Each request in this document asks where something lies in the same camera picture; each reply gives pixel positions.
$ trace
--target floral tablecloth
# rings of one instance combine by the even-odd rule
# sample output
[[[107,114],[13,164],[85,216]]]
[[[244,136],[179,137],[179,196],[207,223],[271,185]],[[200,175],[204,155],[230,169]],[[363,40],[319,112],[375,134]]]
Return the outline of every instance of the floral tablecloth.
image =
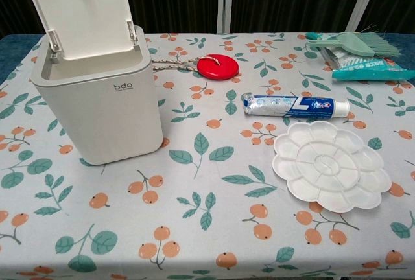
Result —
[[[154,73],[163,144],[98,167],[30,83],[36,45],[0,86],[0,279],[414,277],[414,88],[334,81],[305,42],[147,35],[154,59],[222,53],[240,73],[221,82]],[[306,119],[246,116],[246,92],[349,100],[351,113],[329,121],[383,157],[393,184],[381,205],[339,214],[293,197],[271,145]]]

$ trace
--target paint palette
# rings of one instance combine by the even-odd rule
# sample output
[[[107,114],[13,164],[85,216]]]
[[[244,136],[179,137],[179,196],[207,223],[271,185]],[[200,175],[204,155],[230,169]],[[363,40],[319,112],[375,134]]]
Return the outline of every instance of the paint palette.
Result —
[[[272,167],[298,199],[334,212],[371,209],[392,182],[383,159],[362,139],[325,121],[297,122],[274,141]]]

